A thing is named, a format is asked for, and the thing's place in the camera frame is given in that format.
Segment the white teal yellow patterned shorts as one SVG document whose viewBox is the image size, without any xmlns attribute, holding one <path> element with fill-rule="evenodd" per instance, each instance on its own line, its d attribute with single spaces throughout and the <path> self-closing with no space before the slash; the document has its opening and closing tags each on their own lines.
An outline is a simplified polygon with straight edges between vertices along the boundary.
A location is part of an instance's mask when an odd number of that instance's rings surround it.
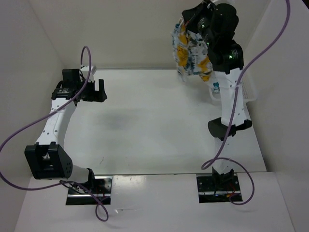
<svg viewBox="0 0 309 232">
<path fill-rule="evenodd" d="M 219 82 L 202 37 L 186 29 L 183 17 L 176 23 L 171 36 L 173 58 L 179 79 L 187 82 L 189 76 L 197 75 L 207 83 L 213 93 L 219 93 Z"/>
</svg>

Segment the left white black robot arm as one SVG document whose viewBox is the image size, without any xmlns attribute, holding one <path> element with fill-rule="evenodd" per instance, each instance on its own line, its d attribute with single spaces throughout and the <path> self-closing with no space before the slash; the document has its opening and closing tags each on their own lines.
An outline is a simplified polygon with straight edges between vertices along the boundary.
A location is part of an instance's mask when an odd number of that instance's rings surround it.
<svg viewBox="0 0 309 232">
<path fill-rule="evenodd" d="M 52 116 L 47 119 L 35 144 L 26 146 L 24 151 L 35 179 L 74 181 L 85 193 L 96 189 L 93 171 L 74 165 L 64 149 L 66 131 L 78 102 L 104 102 L 107 99 L 102 79 L 98 81 L 99 89 L 95 89 L 96 70 L 96 66 L 63 69 L 63 79 L 51 96 Z"/>
</svg>

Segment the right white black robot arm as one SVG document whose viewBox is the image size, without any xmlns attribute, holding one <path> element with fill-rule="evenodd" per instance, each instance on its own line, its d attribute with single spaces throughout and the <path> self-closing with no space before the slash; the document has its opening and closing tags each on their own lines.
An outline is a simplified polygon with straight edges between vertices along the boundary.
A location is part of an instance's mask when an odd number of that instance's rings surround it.
<svg viewBox="0 0 309 232">
<path fill-rule="evenodd" d="M 242 96 L 243 49 L 234 40 L 239 23 L 237 10 L 228 3 L 204 0 L 197 7 L 184 10 L 185 28 L 200 35 L 208 49 L 208 58 L 218 78 L 222 115 L 208 122 L 210 134 L 222 143 L 214 158 L 205 162 L 205 170 L 219 159 L 228 137 L 252 126 L 244 112 Z"/>
</svg>

